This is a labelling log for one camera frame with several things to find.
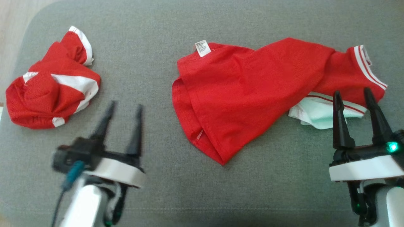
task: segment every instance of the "white stripe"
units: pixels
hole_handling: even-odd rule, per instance
[[[72,87],[84,94],[84,100],[79,103],[75,113],[86,108],[90,100],[98,92],[98,84],[93,79],[84,76],[67,76],[57,74],[51,75],[59,84],[64,84],[66,86]]]
[[[202,133],[203,133],[203,129],[201,130],[201,132],[198,134],[198,136],[196,137],[196,139],[200,139],[201,138],[201,136],[202,136]]]
[[[368,56],[368,53],[367,53],[367,51],[366,51],[366,49],[365,49],[365,47],[363,46],[363,45],[360,45],[360,51],[361,51],[361,53],[362,53],[362,56],[365,58],[365,59],[363,59],[366,63],[368,63],[368,62],[371,62],[370,61],[370,58],[369,58],[369,56]],[[370,69],[370,66],[369,64],[366,64],[365,65],[365,67],[368,69],[368,71],[369,71],[369,73],[370,73],[370,76],[374,79],[374,80],[376,80],[378,83],[380,83],[380,84],[382,84],[382,85],[384,85],[384,86],[386,86],[387,87],[387,84],[385,84],[385,83],[383,83],[383,82],[381,82],[373,73],[372,73],[372,71],[371,71],[371,69]]]
[[[0,106],[0,121],[1,121],[1,114],[3,113],[3,107]]]
[[[94,60],[93,59],[93,49],[91,48],[91,44],[88,41],[86,35],[84,35],[84,33],[82,31],[80,31],[78,28],[76,28],[74,26],[71,26],[69,28],[69,31],[77,34],[77,36],[80,38],[81,43],[84,46],[84,49],[86,49],[87,59],[83,63],[83,65],[85,65],[85,66],[91,65]]]
[[[333,97],[331,97],[329,95],[324,95],[324,94],[321,94],[321,93],[317,93],[317,92],[310,92],[308,95],[316,95],[316,96],[323,97],[325,99],[333,100]],[[366,112],[366,110],[367,110],[365,107],[363,107],[361,105],[358,105],[356,103],[351,103],[351,102],[348,102],[348,101],[345,101],[345,100],[343,100],[343,102],[344,102],[344,105],[352,107],[352,108],[355,108],[355,109],[358,109],[358,110],[360,110],[362,112]]]
[[[64,125],[65,124],[65,119],[64,118],[53,118],[52,123],[53,123],[53,126],[55,126],[55,128],[56,128],[56,127],[59,127],[61,125]]]
[[[28,82],[28,80],[32,79],[36,75],[38,75],[37,72],[26,72],[23,75],[24,83],[26,84]]]
[[[366,68],[365,68],[365,66],[363,65],[363,62],[362,62],[362,58],[360,57],[360,54],[359,54],[359,46],[355,46],[355,47],[353,48],[353,50],[354,50],[354,52],[355,52],[355,57],[356,57],[356,61],[358,62],[358,66],[359,66],[359,68],[362,70],[362,73],[365,75],[365,77],[366,77],[368,80],[370,80],[371,82],[377,84],[377,85],[378,85],[379,87],[381,87],[383,90],[386,90],[386,87],[384,87],[383,85],[381,85],[381,84],[379,84],[378,82],[376,82],[376,81],[368,74],[368,72],[366,71]]]

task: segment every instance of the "gray fabric surface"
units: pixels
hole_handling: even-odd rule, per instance
[[[142,103],[142,164],[148,176],[144,189],[129,190],[119,226],[355,226],[346,185],[328,175],[332,130],[283,116],[222,167],[182,132],[171,102],[176,61],[203,39],[255,49],[288,36],[342,51],[364,44],[374,74],[389,84],[380,106],[397,130],[404,126],[403,17],[404,2],[377,0],[52,4],[27,29],[9,82],[74,25],[93,47],[92,69],[102,77],[101,90],[87,109],[56,129],[19,127],[4,111],[0,213],[16,226],[48,226],[63,180],[51,169],[54,149],[89,135],[107,104],[118,100],[107,147],[124,151],[134,110]],[[357,144],[371,142],[368,114],[348,124]]]

